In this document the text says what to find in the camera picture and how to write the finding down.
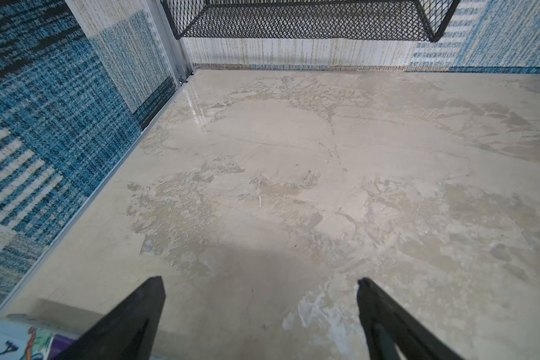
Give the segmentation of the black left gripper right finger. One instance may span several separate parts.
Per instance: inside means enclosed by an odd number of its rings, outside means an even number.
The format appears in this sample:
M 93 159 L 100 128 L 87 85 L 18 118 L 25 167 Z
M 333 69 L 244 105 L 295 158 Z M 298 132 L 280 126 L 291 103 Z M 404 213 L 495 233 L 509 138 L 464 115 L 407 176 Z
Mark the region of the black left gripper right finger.
M 371 359 L 460 359 L 373 280 L 358 280 L 359 319 Z

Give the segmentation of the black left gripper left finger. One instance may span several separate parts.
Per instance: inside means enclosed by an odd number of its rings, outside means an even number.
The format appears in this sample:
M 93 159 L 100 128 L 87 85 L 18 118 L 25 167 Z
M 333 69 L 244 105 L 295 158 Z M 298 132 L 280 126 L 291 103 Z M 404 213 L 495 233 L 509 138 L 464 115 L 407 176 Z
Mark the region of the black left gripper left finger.
M 162 277 L 148 278 L 57 359 L 150 359 L 166 300 Z

